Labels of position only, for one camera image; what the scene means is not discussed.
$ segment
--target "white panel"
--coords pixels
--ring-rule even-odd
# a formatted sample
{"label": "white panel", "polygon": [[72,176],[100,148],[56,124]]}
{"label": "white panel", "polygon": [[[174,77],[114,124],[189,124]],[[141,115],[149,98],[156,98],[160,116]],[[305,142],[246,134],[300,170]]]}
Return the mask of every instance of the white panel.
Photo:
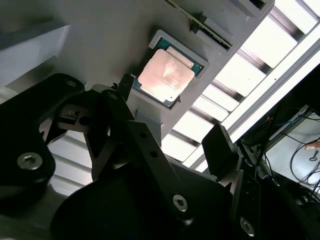
{"label": "white panel", "polygon": [[212,86],[211,84],[204,90],[202,95],[206,96],[208,99],[212,100],[213,102],[230,112],[239,105],[239,102],[237,102],[224,92],[220,91],[216,87]]}
{"label": "white panel", "polygon": [[250,51],[274,68],[296,44],[297,42],[288,33],[266,17],[241,49],[245,52]]}
{"label": "white panel", "polygon": [[75,186],[73,184],[67,183],[65,181],[60,180],[59,178],[53,176],[50,180],[50,183],[53,187],[53,189],[62,195],[70,196],[75,191],[79,190],[80,187]]}
{"label": "white panel", "polygon": [[88,185],[92,183],[91,173],[83,171],[59,160],[55,160],[54,174],[80,183],[82,185]]}
{"label": "white panel", "polygon": [[236,54],[215,79],[246,97],[265,76],[263,72]]}
{"label": "white panel", "polygon": [[190,168],[204,154],[204,148],[200,145],[184,162],[183,165]]}
{"label": "white panel", "polygon": [[276,0],[275,6],[304,34],[307,34],[318,21],[318,18],[299,0]]}
{"label": "white panel", "polygon": [[201,143],[213,125],[187,111],[173,127],[174,130]]}
{"label": "white panel", "polygon": [[162,151],[181,162],[185,161],[187,157],[196,149],[194,146],[168,134],[162,140]]}
{"label": "white panel", "polygon": [[218,121],[222,122],[229,115],[229,112],[218,106],[217,104],[200,96],[193,104],[196,108],[204,111]]}
{"label": "white panel", "polygon": [[204,160],[195,170],[203,173],[208,168],[207,160]]}
{"label": "white panel", "polygon": [[92,168],[92,162],[88,150],[78,147],[70,142],[60,139],[49,146],[49,150],[61,157],[78,164]]}
{"label": "white panel", "polygon": [[317,16],[320,16],[320,1],[319,0],[303,0],[303,1]]}
{"label": "white panel", "polygon": [[[297,139],[303,143],[308,143],[319,137],[320,122],[306,119],[299,124],[294,130],[287,133],[290,137]],[[272,170],[297,182],[298,180],[293,176],[290,171],[290,160],[294,152],[302,146],[301,143],[284,136],[279,142],[275,144],[266,155],[270,161]],[[320,154],[317,154],[318,161],[309,161],[309,158],[315,155],[316,149],[305,149],[304,147],[299,150],[294,156],[292,162],[292,169],[294,174],[303,179],[307,176],[319,161]],[[319,180],[319,174],[314,174],[309,179],[309,183],[315,184]]]}

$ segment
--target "black plastic part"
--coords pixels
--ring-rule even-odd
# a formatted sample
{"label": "black plastic part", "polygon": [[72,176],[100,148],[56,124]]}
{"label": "black plastic part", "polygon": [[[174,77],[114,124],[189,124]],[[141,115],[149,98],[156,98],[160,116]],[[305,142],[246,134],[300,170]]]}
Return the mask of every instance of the black plastic part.
{"label": "black plastic part", "polygon": [[[0,200],[9,199],[8,203],[15,205],[15,200],[21,202],[23,198],[22,202],[26,203],[34,189],[47,185],[54,174],[55,161],[43,139],[44,133],[39,132],[39,126],[66,99],[84,90],[84,85],[77,79],[65,74],[55,74],[0,105],[0,112],[4,113],[0,117],[3,139]],[[50,124],[41,132],[48,132],[49,128]],[[39,154],[42,165],[35,170],[21,169],[17,159],[24,153]]]}
{"label": "black plastic part", "polygon": [[188,206],[197,206],[190,225],[177,227],[143,171],[131,163],[71,195],[51,225],[54,239],[232,239],[232,196],[212,179],[170,165],[185,186]]}
{"label": "black plastic part", "polygon": [[266,239],[320,239],[319,223],[307,218],[282,185],[277,185],[272,176],[260,184],[261,231]]}
{"label": "black plastic part", "polygon": [[202,146],[211,175],[220,180],[236,168],[239,155],[224,126],[214,125],[203,138]]}

